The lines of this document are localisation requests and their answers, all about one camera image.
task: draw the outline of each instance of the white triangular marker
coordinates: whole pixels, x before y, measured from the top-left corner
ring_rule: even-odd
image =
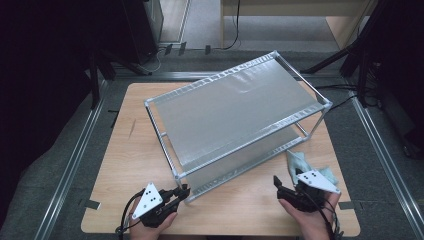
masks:
[[[146,212],[152,210],[154,207],[158,206],[162,203],[162,197],[160,196],[158,190],[155,185],[150,182],[146,190],[144,190],[143,196],[141,196],[140,202],[138,203],[132,218],[137,219]]]
[[[340,190],[317,170],[298,174],[297,178],[308,186],[340,194]]]

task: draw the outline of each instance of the human hand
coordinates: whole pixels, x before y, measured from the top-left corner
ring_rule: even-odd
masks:
[[[335,207],[339,202],[340,196],[341,194],[337,193],[327,194],[328,202],[325,202],[325,206],[322,211],[327,220],[330,222],[330,224],[333,223],[333,207]],[[326,223],[319,211],[315,211],[312,213],[302,212],[294,208],[289,202],[284,199],[279,199],[278,201],[280,202],[281,206],[284,207],[287,213],[290,214],[290,216],[292,216],[300,225],[300,230],[302,231],[302,235],[306,240],[329,239]]]
[[[130,226],[133,226],[136,224],[139,219],[132,219],[131,215],[135,211],[138,203],[140,202],[140,197],[136,198],[134,200],[134,204],[132,206],[132,209],[130,211]],[[175,217],[177,217],[177,213],[173,212],[171,213],[165,221],[159,227],[157,228],[150,228],[145,227],[143,223],[138,223],[137,225],[130,228],[130,239],[131,240],[156,240],[159,238],[160,233],[171,226],[172,222],[174,221]]]

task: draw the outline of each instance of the aluminum extrusion rail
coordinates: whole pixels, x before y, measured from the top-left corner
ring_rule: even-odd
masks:
[[[357,98],[353,98],[352,100],[356,112],[367,131],[380,163],[383,166],[403,210],[405,211],[405,215],[417,239],[424,239],[424,220],[417,202],[414,200],[407,185],[403,181],[403,178],[399,173],[395,162],[391,158],[383,140],[381,139],[368,110],[362,107]]]
[[[103,80],[102,85],[100,86],[100,94],[104,96],[108,88],[109,85],[107,81]],[[35,235],[35,240],[49,239],[50,237],[57,217],[60,213],[63,203],[65,202],[69,188],[72,184],[72,181],[74,180],[75,173],[78,170],[78,166],[90,139],[91,133],[93,132],[93,128],[97,122],[97,118],[99,117],[100,111],[103,107],[103,103],[104,98],[101,98],[96,108],[91,110],[90,115],[88,116],[82,133],[69,159],[68,165],[66,166],[56,191],[50,200],[46,214],[44,215],[43,220]]]

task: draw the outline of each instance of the wooden table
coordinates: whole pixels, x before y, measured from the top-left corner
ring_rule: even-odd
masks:
[[[224,17],[237,14],[238,0],[221,0],[221,45]],[[377,0],[243,0],[240,16],[325,16],[333,36],[343,49]]]
[[[81,228],[87,233],[112,233],[120,224],[125,204],[153,181],[159,189],[173,189],[170,168],[144,107],[144,99],[187,83],[134,83],[128,87],[103,163],[91,195],[101,203],[86,209]],[[339,180],[342,202],[350,201],[325,123],[312,138],[292,151],[303,151],[314,168],[330,166]],[[299,236],[297,223],[276,199],[273,175],[291,187],[286,154],[261,164],[202,195],[190,204],[180,204],[178,217],[164,234]],[[353,209],[337,215],[344,236],[356,236],[360,227]]]

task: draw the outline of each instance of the cloth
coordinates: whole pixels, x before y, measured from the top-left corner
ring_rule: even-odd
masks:
[[[296,169],[301,170],[302,172],[308,172],[313,170],[311,165],[306,161],[305,154],[303,152],[292,152],[287,150],[287,165],[289,168],[290,176],[292,177],[292,181],[294,185],[297,185],[298,178],[296,175]],[[326,177],[334,186],[337,186],[339,182],[337,178],[334,176],[331,169],[327,166],[321,169],[317,169],[324,177]]]

